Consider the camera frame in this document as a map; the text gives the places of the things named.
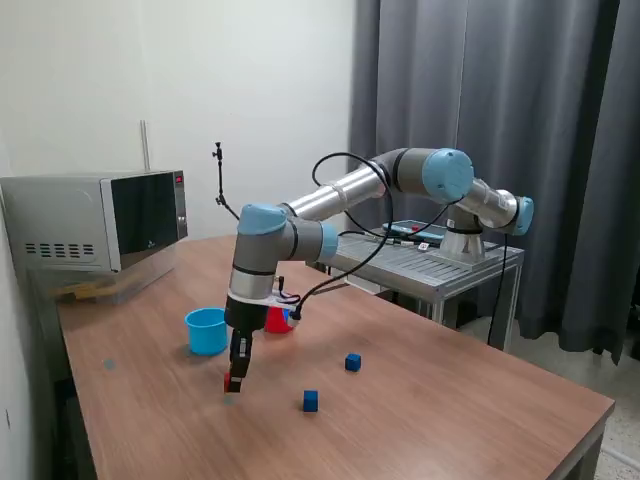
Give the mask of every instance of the metal pole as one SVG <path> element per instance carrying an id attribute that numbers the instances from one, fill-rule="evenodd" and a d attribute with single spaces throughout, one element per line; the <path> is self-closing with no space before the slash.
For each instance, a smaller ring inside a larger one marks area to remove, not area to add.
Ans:
<path id="1" fill-rule="evenodd" d="M 140 137 L 142 139 L 142 159 L 144 161 L 144 171 L 151 171 L 151 161 L 149 158 L 149 137 L 147 133 L 147 121 L 140 120 Z"/>

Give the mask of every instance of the blue cup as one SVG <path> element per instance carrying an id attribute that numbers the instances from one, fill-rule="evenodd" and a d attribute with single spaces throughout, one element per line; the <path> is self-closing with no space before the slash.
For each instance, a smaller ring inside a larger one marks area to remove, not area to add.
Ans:
<path id="1" fill-rule="evenodd" d="M 227 348 L 224 308 L 201 308 L 184 318 L 189 328 L 189 348 L 196 355 L 217 355 Z"/>

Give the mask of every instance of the red cup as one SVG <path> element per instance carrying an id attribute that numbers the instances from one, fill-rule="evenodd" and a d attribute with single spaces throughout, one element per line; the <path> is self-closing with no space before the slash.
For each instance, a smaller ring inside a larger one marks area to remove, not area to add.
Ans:
<path id="1" fill-rule="evenodd" d="M 267 323 L 264 325 L 264 331 L 269 333 L 289 333 L 293 327 L 287 325 L 289 318 L 289 310 L 278 307 L 269 307 L 267 312 Z"/>

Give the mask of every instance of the metal stand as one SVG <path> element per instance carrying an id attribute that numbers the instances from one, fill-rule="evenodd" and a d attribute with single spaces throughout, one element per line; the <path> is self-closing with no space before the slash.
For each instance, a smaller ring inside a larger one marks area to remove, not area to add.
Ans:
<path id="1" fill-rule="evenodd" d="M 346 271 L 366 258 L 377 246 L 377 239 L 362 235 L 340 237 L 338 253 L 329 265 Z M 487 256 L 502 259 L 503 249 L 486 243 Z M 490 345 L 508 350 L 515 317 L 524 251 L 509 247 L 502 294 L 498 302 Z M 500 275 L 502 261 L 486 261 L 480 268 L 468 269 L 438 261 L 419 252 L 415 246 L 385 245 L 378 256 L 358 270 L 357 276 L 393 291 L 420 300 L 418 312 L 437 323 L 455 328 L 456 296 Z"/>

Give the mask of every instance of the black cable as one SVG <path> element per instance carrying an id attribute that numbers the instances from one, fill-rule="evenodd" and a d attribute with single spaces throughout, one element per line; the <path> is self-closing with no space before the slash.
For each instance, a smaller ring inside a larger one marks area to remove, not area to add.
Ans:
<path id="1" fill-rule="evenodd" d="M 367 160 L 365 158 L 362 158 L 361 156 L 356 155 L 354 153 L 349 153 L 349 152 L 331 153 L 329 155 L 326 155 L 326 156 L 322 157 L 314 165 L 313 173 L 312 173 L 312 176 L 314 177 L 314 181 L 315 181 L 315 172 L 318 169 L 318 167 L 320 165 L 322 165 L 325 161 L 329 160 L 330 158 L 334 158 L 334 157 L 349 157 L 349 158 L 353 158 L 354 160 L 357 160 L 360 163 L 362 163 L 364 165 L 367 165 L 373 172 L 375 172 L 375 174 L 378 176 L 378 178 L 380 179 L 380 181 L 384 185 L 384 191 L 385 191 L 384 197 L 385 197 L 385 200 L 387 202 L 387 208 L 389 210 L 389 225 L 391 225 L 393 223 L 393 198 L 391 197 L 391 188 L 387 184 L 387 180 L 384 178 L 384 175 L 382 173 L 380 173 L 380 171 L 378 170 L 378 168 L 375 166 L 375 164 L 373 162 L 371 162 L 371 161 L 369 161 L 369 160 Z M 346 272 L 341 273 L 340 275 L 337 275 L 335 277 L 331 277 L 328 280 L 320 282 L 315 287 L 311 288 L 307 293 L 305 293 L 302 296 L 302 298 L 300 299 L 300 302 L 298 303 L 298 306 L 296 307 L 296 309 L 293 312 L 291 312 L 291 317 L 293 319 L 295 319 L 295 320 L 300 320 L 301 312 L 302 312 L 302 306 L 304 305 L 304 302 L 306 302 L 307 299 L 311 295 L 313 295 L 315 292 L 320 290 L 322 287 L 326 287 L 327 285 L 329 285 L 331 283 L 337 282 L 338 280 L 342 280 L 343 278 L 347 277 L 348 275 L 353 274 L 354 272 L 358 271 L 360 268 L 365 266 L 367 263 L 369 263 L 378 254 L 378 252 L 380 252 L 380 250 L 382 250 L 382 247 L 384 247 L 384 245 L 387 243 L 387 240 L 390 238 L 390 233 L 391 233 L 391 229 L 389 228 L 385 232 L 385 234 L 383 236 L 383 239 L 380 241 L 380 243 L 378 244 L 376 249 L 373 252 L 371 252 L 371 254 L 369 254 L 369 256 L 367 258 L 365 258 L 360 263 L 358 263 L 355 267 L 347 270 Z"/>
<path id="2" fill-rule="evenodd" d="M 313 170 L 311 170 L 311 179 L 313 180 L 313 183 L 316 184 L 316 186 L 320 186 L 320 182 L 318 181 L 318 179 L 316 178 L 316 172 L 318 171 L 318 167 L 321 165 L 322 162 L 316 163 L 313 166 Z M 353 216 L 345 210 L 344 214 L 349 218 L 349 220 L 351 220 L 353 222 L 353 224 L 358 227 L 360 230 L 368 233 L 369 235 L 372 235 L 374 237 L 378 237 L 378 238 L 393 238 L 393 239 L 399 239 L 399 240 L 412 240 L 411 237 L 413 237 L 414 235 L 425 231 L 427 228 L 429 228 L 431 225 L 433 225 L 435 222 L 438 221 L 438 219 L 444 214 L 444 212 L 447 211 L 447 209 L 449 208 L 450 205 L 453 205 L 455 203 L 458 203 L 461 199 L 455 200 L 454 202 L 451 203 L 447 203 L 444 208 L 442 210 L 440 210 L 440 212 L 438 213 L 438 215 L 436 215 L 436 217 L 431 220 L 429 223 L 427 223 L 424 227 L 420 228 L 419 230 L 416 230 L 415 232 L 411 232 L 411 233 L 395 233 L 392 232 L 390 235 L 380 235 L 379 233 L 376 232 L 372 232 L 371 230 L 369 230 L 368 228 L 363 227 L 355 218 L 353 218 Z M 391 230 L 391 224 L 393 223 L 393 219 L 389 222 L 388 224 L 388 228 L 387 230 Z M 345 230 L 344 232 L 340 232 L 338 234 L 338 236 L 342 236 L 342 235 L 346 235 L 348 233 L 358 233 L 361 234 L 362 232 L 358 232 L 355 230 Z"/>
<path id="3" fill-rule="evenodd" d="M 504 253 L 502 255 L 502 271 L 500 272 L 500 283 L 498 283 L 498 291 L 496 292 L 496 299 L 493 302 L 493 311 L 491 312 L 491 323 L 489 323 L 489 334 L 487 335 L 487 345 L 491 345 L 491 332 L 493 331 L 493 319 L 496 318 L 496 311 L 498 310 L 498 301 L 500 300 L 500 292 L 502 290 L 502 280 L 504 279 L 504 269 L 507 265 L 507 246 L 508 235 L 504 234 Z"/>

